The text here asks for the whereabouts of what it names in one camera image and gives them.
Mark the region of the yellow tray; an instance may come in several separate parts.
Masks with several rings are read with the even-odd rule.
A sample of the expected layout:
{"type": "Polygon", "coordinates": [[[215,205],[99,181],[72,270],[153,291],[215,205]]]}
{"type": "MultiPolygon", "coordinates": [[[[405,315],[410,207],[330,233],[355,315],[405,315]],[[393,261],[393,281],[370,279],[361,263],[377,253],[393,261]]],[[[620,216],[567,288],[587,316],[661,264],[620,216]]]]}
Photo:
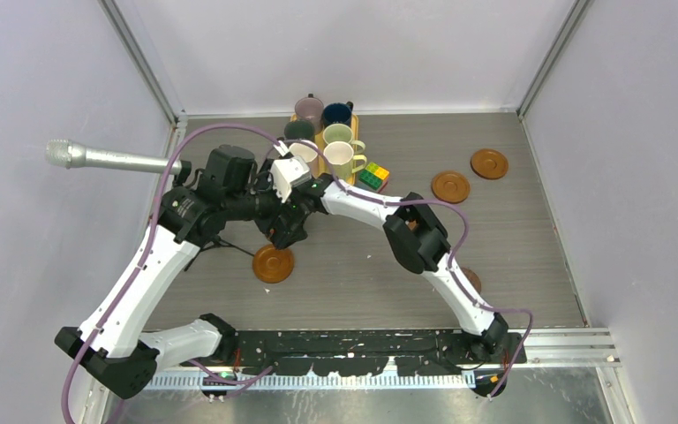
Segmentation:
{"type": "Polygon", "coordinates": [[[356,175],[367,164],[365,144],[358,139],[359,118],[353,115],[350,124],[331,124],[316,132],[310,142],[325,156],[302,144],[290,150],[303,157],[313,171],[313,175],[329,173],[331,167],[336,176],[349,184],[354,184],[356,175]]]}

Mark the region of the navy blue mug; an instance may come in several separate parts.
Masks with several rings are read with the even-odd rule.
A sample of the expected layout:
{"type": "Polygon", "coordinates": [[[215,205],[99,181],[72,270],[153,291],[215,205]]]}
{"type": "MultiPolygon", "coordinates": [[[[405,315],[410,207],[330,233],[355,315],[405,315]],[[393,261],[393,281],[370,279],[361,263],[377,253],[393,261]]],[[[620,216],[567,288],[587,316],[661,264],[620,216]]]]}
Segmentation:
{"type": "Polygon", "coordinates": [[[353,118],[353,102],[335,102],[330,103],[325,106],[322,114],[321,121],[325,127],[328,127],[333,124],[343,124],[351,126],[351,120],[353,118]]]}

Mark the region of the dark walnut coaster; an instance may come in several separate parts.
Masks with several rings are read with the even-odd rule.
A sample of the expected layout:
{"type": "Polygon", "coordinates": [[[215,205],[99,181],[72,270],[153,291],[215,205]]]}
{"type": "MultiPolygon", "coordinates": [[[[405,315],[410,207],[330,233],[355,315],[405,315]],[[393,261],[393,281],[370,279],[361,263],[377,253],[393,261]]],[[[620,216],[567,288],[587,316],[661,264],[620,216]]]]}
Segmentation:
{"type": "Polygon", "coordinates": [[[462,268],[463,274],[467,278],[467,280],[471,283],[472,287],[475,289],[477,293],[482,292],[482,283],[478,275],[469,268],[462,268]]]}

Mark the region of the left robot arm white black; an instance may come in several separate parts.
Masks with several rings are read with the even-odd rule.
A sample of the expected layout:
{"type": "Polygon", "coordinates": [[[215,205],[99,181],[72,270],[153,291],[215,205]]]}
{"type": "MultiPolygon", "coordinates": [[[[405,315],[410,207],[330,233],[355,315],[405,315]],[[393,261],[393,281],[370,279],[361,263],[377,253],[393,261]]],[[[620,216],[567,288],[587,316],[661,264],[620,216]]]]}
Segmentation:
{"type": "Polygon", "coordinates": [[[95,380],[122,399],[139,394],[156,372],[189,360],[228,364],[237,332],[214,314],[157,332],[143,329],[173,280],[230,221],[274,218],[305,165],[285,146],[281,157],[256,170],[253,154],[223,145],[210,155],[196,187],[164,193],[128,267],[106,299],[78,327],[63,327],[56,345],[95,380]]]}

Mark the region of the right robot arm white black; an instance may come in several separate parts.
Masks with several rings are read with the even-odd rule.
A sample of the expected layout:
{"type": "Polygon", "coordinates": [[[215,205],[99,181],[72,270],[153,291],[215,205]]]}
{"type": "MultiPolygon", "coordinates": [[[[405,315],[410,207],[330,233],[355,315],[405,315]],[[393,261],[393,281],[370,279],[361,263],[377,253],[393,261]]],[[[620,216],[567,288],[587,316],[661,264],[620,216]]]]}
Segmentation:
{"type": "Polygon", "coordinates": [[[306,239],[304,224],[313,213],[345,216],[379,229],[396,261],[426,279],[454,312],[461,330],[470,336],[472,358],[485,363],[500,358],[509,326],[458,265],[448,232],[431,209],[433,201],[417,193],[397,197],[369,192],[328,174],[293,188],[286,200],[276,193],[268,197],[272,202],[256,224],[275,248],[306,239]]]}

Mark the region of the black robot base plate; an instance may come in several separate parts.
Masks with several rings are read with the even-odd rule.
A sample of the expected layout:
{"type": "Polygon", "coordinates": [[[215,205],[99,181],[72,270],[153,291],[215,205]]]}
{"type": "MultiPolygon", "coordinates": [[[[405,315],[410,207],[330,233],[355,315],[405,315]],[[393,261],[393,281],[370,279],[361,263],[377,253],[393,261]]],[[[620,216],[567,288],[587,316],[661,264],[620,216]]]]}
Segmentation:
{"type": "Polygon", "coordinates": [[[525,352],[516,352],[521,339],[510,332],[487,353],[459,329],[243,330],[224,352],[197,361],[249,375],[271,367],[274,375],[376,376],[390,363],[400,376],[457,375],[484,365],[523,364],[525,352]]]}

